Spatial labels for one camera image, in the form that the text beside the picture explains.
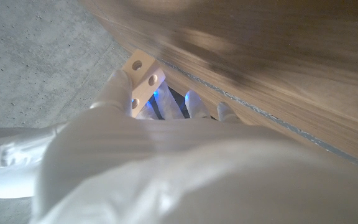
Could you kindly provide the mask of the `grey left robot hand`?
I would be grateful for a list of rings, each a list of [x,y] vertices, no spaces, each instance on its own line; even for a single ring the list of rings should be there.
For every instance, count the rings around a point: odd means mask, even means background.
[[[47,148],[32,223],[358,223],[358,166],[224,117],[131,117],[121,70]]]

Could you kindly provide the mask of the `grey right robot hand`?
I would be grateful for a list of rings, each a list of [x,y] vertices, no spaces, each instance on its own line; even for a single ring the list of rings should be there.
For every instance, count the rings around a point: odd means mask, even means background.
[[[46,128],[0,127],[0,198],[34,195],[44,152],[66,125],[57,123]]]

